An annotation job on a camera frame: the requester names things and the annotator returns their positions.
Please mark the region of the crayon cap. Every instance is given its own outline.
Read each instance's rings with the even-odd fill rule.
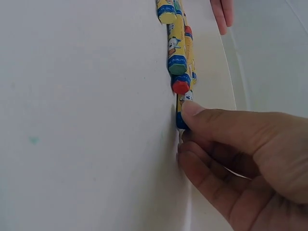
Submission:
[[[178,80],[172,84],[172,89],[177,94],[185,95],[185,93],[189,91],[190,86],[187,82]]]

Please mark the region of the green smudge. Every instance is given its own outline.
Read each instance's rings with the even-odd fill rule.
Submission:
[[[39,138],[34,136],[29,136],[29,142],[33,145],[36,145],[39,142]]]

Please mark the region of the crayon wrapper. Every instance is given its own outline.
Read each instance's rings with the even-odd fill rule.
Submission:
[[[157,15],[161,23],[170,24],[176,20],[173,0],[156,0]]]
[[[185,48],[186,48],[186,60],[187,64],[192,64],[193,59],[193,36],[192,30],[189,26],[185,27]]]
[[[182,75],[187,71],[185,56],[185,32],[181,11],[177,11],[177,19],[168,25],[168,68],[171,74]],[[180,71],[174,70],[173,65],[180,66]]]
[[[177,95],[177,117],[176,117],[176,124],[177,128],[179,129],[189,129],[188,126],[185,124],[182,115],[182,104],[185,101],[193,101],[193,91],[189,90],[185,95]]]
[[[196,74],[196,70],[195,70],[194,58],[192,60],[192,75],[191,76],[192,76],[191,86],[193,86],[197,83],[197,74]]]
[[[190,66],[188,66],[187,71],[183,75],[172,75],[172,89],[177,94],[185,94],[188,92],[191,89],[191,82],[192,71]]]
[[[186,13],[184,10],[183,10],[183,20],[184,20],[184,26],[188,26],[187,17],[186,17]]]

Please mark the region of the yellow crayon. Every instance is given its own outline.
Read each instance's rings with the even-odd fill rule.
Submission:
[[[177,19],[168,25],[168,69],[173,75],[183,75],[187,71],[185,56],[185,31],[179,0],[174,0]]]
[[[176,19],[173,0],[156,0],[157,15],[161,23],[171,24]]]
[[[190,26],[185,26],[185,47],[186,47],[186,60],[187,60],[187,64],[190,65],[192,64],[192,59],[193,59],[193,33],[192,33],[192,29]]]
[[[195,69],[195,64],[194,64],[194,57],[192,60],[192,82],[191,86],[195,85],[197,83],[197,74],[196,74],[196,69]]]
[[[183,20],[184,20],[184,26],[188,26],[187,17],[186,17],[186,13],[184,10],[183,10]]]
[[[182,115],[181,115],[182,105],[185,101],[193,101],[193,91],[192,90],[189,90],[184,95],[177,95],[176,124],[177,124],[177,128],[179,128],[179,129],[189,129],[188,126],[186,125],[186,123],[184,122]]]

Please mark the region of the skin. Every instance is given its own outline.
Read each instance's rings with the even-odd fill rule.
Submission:
[[[308,230],[308,119],[190,101],[182,117],[179,166],[235,231]]]
[[[210,0],[221,35],[227,33],[234,19],[233,0]]]

